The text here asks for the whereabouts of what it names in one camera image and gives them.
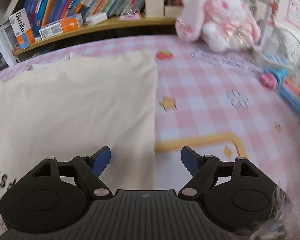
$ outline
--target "bookshelf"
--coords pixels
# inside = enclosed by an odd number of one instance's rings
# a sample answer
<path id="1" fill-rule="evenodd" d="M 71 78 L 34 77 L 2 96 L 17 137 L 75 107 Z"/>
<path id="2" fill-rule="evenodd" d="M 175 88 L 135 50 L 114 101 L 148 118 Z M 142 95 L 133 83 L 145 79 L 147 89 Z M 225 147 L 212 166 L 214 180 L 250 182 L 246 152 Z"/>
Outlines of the bookshelf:
<path id="1" fill-rule="evenodd" d="M 138 26 L 158 26 L 158 25 L 174 25 L 176 19 L 175 18 L 146 18 L 144 14 L 141 15 L 141 20 L 138 21 L 118 21 L 118 17 L 112 17 L 108 20 L 99 23 L 94 26 L 83 25 L 80 29 L 74 30 L 67 33 L 62 33 L 45 40 L 37 41 L 34 44 L 30 45 L 26 49 L 17 49 L 12 52 L 13 56 L 20 55 L 23 52 L 29 51 L 31 49 L 43 46 L 48 43 L 52 43 L 55 41 L 60 41 L 66 38 L 74 37 L 81 34 L 100 32 L 111 29 L 120 29 L 120 28 L 128 28 L 128 27 L 138 27 Z"/>

